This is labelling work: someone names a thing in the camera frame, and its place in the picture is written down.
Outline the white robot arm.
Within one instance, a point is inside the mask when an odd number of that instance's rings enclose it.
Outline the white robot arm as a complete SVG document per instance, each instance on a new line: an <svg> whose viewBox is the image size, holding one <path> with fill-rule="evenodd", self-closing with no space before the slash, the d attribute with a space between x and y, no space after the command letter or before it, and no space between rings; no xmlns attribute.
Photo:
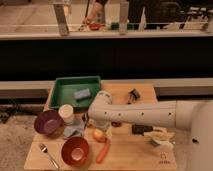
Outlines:
<svg viewBox="0 0 213 171"><path fill-rule="evenodd" d="M100 129L108 122L123 122L188 130L186 171L213 171L213 100L113 104L109 92L99 91L88 115Z"/></svg>

